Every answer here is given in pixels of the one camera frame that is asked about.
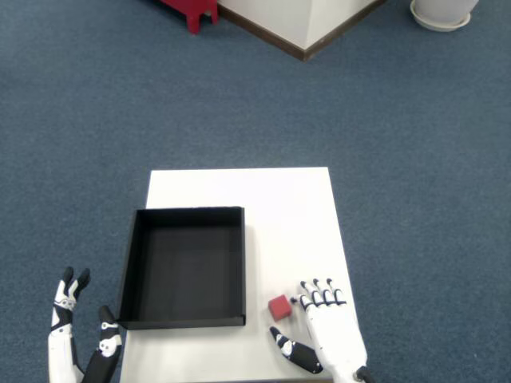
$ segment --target red cube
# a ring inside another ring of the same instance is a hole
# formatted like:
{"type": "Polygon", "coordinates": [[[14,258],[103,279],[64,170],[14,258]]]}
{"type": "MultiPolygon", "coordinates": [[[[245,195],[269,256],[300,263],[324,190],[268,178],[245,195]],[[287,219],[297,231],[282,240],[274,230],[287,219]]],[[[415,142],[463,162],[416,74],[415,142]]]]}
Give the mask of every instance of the red cube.
{"type": "Polygon", "coordinates": [[[288,317],[291,315],[291,305],[287,301],[285,295],[280,295],[277,298],[273,298],[270,302],[268,302],[268,309],[270,309],[271,315],[275,322],[279,321],[282,318],[288,317]]]}

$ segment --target red stool leg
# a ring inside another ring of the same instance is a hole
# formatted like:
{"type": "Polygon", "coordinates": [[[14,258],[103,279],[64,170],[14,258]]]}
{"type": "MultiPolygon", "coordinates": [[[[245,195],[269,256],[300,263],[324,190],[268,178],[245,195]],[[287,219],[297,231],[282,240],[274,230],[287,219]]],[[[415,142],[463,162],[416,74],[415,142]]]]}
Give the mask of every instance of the red stool leg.
{"type": "Polygon", "coordinates": [[[198,34],[200,28],[200,15],[199,16],[186,16],[186,25],[191,34],[198,34]]]}
{"type": "Polygon", "coordinates": [[[218,22],[218,6],[216,0],[209,0],[209,11],[211,12],[211,21],[213,24],[218,22]]]}

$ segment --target white wall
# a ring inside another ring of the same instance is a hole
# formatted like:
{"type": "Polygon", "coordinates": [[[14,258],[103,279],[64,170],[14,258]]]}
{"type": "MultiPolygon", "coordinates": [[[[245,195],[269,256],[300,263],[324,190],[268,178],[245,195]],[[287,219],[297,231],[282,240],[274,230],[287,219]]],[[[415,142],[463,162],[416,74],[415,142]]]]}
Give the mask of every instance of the white wall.
{"type": "Polygon", "coordinates": [[[306,49],[374,1],[218,0],[218,3],[306,49]]]}
{"type": "Polygon", "coordinates": [[[305,49],[307,48],[311,4],[315,1],[219,0],[218,3],[305,49]]]}
{"type": "Polygon", "coordinates": [[[311,20],[305,46],[308,48],[374,1],[312,0],[311,20]]]}

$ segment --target open box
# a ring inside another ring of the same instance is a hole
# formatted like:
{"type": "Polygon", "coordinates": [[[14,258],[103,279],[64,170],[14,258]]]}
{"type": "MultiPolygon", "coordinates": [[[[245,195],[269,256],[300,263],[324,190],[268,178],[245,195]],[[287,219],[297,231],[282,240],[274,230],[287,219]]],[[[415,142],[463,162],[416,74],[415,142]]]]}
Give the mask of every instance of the open box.
{"type": "Polygon", "coordinates": [[[243,208],[138,210],[120,302],[128,330],[243,326],[243,208]]]}

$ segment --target red furniture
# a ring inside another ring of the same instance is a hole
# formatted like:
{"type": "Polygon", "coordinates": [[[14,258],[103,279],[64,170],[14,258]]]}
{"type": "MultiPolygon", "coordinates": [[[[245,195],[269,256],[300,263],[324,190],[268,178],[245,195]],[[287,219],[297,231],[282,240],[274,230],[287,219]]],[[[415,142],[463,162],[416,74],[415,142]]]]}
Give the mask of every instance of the red furniture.
{"type": "Polygon", "coordinates": [[[218,9],[216,0],[161,0],[163,3],[179,10],[186,15],[188,30],[192,34],[198,34],[200,28],[200,16],[204,12],[211,12],[213,24],[218,22],[218,9]]]}

